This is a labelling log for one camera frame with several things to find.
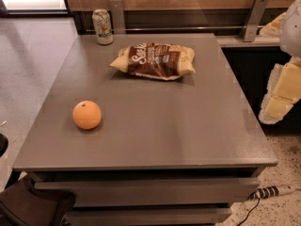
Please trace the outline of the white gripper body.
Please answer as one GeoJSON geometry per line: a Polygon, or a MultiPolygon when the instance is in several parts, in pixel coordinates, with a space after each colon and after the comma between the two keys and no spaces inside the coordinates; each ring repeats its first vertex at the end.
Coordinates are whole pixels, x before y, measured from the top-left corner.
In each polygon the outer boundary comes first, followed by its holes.
{"type": "Polygon", "coordinates": [[[287,9],[280,30],[280,48],[292,57],[301,57],[301,0],[287,9]]]}

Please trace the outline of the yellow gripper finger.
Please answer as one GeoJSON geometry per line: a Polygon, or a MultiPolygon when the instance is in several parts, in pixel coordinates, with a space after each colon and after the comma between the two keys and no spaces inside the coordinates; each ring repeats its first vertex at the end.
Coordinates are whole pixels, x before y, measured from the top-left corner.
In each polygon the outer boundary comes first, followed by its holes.
{"type": "Polygon", "coordinates": [[[286,13],[282,13],[276,17],[272,22],[264,26],[260,30],[260,35],[262,37],[279,37],[280,29],[282,27],[282,21],[286,13]]]}
{"type": "Polygon", "coordinates": [[[301,58],[276,64],[270,73],[267,92],[261,102],[259,120],[264,124],[282,121],[301,99],[301,58]]]}

